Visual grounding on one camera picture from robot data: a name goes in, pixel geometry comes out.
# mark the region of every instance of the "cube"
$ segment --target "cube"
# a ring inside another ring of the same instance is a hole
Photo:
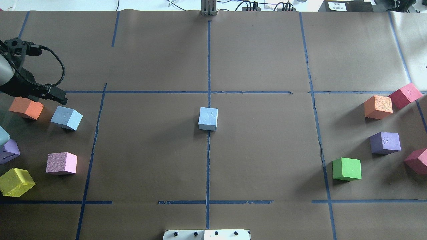
[[[383,119],[393,113],[392,99],[383,96],[373,96],[365,103],[365,117]]]
[[[379,132],[369,138],[371,152],[387,155],[401,151],[399,134],[393,132]]]
[[[332,161],[333,178],[353,181],[362,179],[362,169],[359,159],[339,158]]]
[[[51,119],[51,122],[64,128],[77,131],[83,115],[78,111],[58,106]]]
[[[0,127],[0,146],[4,145],[9,141],[10,135],[2,127]]]
[[[69,152],[50,153],[47,157],[46,173],[53,175],[74,174],[77,169],[77,156]]]
[[[22,97],[16,97],[9,108],[16,115],[32,120],[37,120],[42,110],[43,104]]]
[[[414,102],[422,96],[423,95],[421,92],[418,91],[417,87],[413,83],[403,86],[399,90],[389,95],[393,104],[398,109],[402,109],[404,106]]]
[[[20,197],[34,185],[29,172],[19,168],[12,168],[0,177],[0,191],[3,196]]]
[[[10,139],[6,144],[1,147],[0,152],[0,164],[5,164],[8,161],[18,157],[20,155],[18,145],[15,140]]]
[[[216,131],[216,122],[218,120],[218,109],[200,108],[199,129]]]
[[[404,162],[417,174],[427,174],[427,148],[413,151]]]

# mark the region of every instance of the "white bracket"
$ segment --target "white bracket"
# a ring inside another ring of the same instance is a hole
[[[168,230],[163,240],[251,240],[251,234],[244,229]]]
[[[202,0],[202,16],[216,15],[216,0]]]

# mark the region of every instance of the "green cube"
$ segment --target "green cube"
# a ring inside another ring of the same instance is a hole
[[[333,178],[353,181],[362,179],[362,169],[359,159],[339,158],[332,161]]]

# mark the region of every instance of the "pink cube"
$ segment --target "pink cube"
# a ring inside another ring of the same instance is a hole
[[[76,173],[77,156],[69,152],[49,153],[46,173],[66,175]]]
[[[390,94],[389,98],[392,99],[392,103],[398,108],[402,109],[404,106],[414,102],[418,98],[422,97],[420,91],[418,91],[417,87],[410,83],[406,86],[401,87],[399,90]]]
[[[427,174],[427,148],[413,151],[405,163],[417,174]]]

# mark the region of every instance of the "yellow cube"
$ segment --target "yellow cube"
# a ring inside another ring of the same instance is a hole
[[[0,177],[0,191],[7,197],[20,197],[34,185],[29,172],[19,168],[12,168]]]

